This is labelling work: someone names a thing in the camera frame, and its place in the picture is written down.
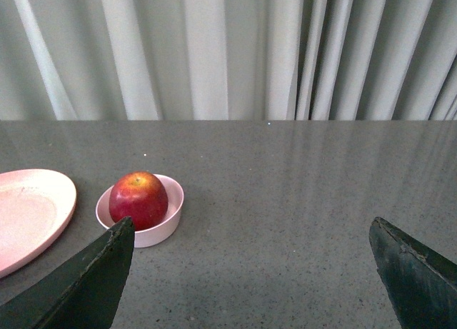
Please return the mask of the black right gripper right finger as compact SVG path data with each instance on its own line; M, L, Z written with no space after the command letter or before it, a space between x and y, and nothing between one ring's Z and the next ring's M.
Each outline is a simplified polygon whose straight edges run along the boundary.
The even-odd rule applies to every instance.
M381 217L369 242L402 328L456 327L455 263Z

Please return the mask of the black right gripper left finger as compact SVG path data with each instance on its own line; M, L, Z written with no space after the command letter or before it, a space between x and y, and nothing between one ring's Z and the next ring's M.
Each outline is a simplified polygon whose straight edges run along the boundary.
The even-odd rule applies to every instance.
M110 328L129 275L130 218L1 306L2 328Z

